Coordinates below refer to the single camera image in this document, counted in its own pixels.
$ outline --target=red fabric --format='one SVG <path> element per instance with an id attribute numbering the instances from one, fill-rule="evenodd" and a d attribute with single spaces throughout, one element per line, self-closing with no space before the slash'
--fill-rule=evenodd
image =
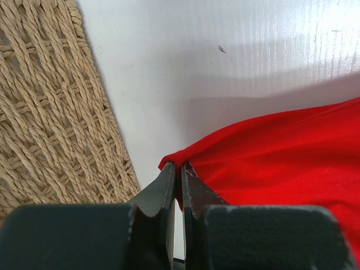
<path id="1" fill-rule="evenodd" d="M 230 204 L 328 208 L 360 265 L 360 98 L 230 125 L 160 168 L 186 160 Z"/>

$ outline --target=white surface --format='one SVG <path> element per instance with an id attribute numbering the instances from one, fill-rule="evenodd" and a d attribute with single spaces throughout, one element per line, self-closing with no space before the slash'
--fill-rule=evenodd
<path id="1" fill-rule="evenodd" d="M 78 0 L 141 187 L 231 123 L 360 95 L 358 0 Z M 176 213 L 174 256 L 183 258 Z"/>

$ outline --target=jute rope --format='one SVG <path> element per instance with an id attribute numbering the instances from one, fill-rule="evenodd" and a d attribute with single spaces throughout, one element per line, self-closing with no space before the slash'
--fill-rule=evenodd
<path id="1" fill-rule="evenodd" d="M 0 0 L 0 219 L 138 184 L 70 0 Z"/>

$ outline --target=dark speck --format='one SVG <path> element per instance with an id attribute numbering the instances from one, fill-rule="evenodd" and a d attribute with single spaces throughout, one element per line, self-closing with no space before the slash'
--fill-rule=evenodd
<path id="1" fill-rule="evenodd" d="M 223 52 L 223 53 L 226 53 L 226 51 L 224 51 L 224 48 L 221 47 L 220 45 L 218 46 L 218 49 L 219 49 L 219 51 L 221 51 L 221 52 Z"/>

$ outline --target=woven mat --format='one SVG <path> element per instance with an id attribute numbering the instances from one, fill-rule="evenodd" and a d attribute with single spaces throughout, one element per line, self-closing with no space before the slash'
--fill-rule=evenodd
<path id="1" fill-rule="evenodd" d="M 81 24 L 73 1 L 0 0 L 0 219 L 139 191 Z"/>

